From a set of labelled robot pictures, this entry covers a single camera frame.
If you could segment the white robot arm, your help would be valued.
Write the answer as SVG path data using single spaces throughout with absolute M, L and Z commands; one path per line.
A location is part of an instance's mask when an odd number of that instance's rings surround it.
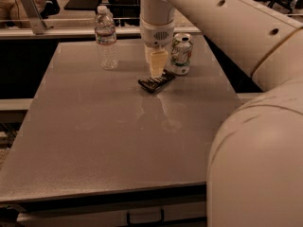
M 253 0 L 141 0 L 141 25 L 178 9 L 259 87 L 217 131 L 207 227 L 303 227 L 303 27 Z

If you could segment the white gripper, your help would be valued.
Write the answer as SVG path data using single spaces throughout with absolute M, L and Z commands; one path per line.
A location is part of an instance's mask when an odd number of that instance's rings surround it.
M 150 65 L 150 72 L 153 78 L 160 77 L 168 59 L 168 51 L 165 48 L 172 41 L 174 22 L 166 25 L 155 26 L 140 19 L 140 35 L 144 42 L 145 59 Z

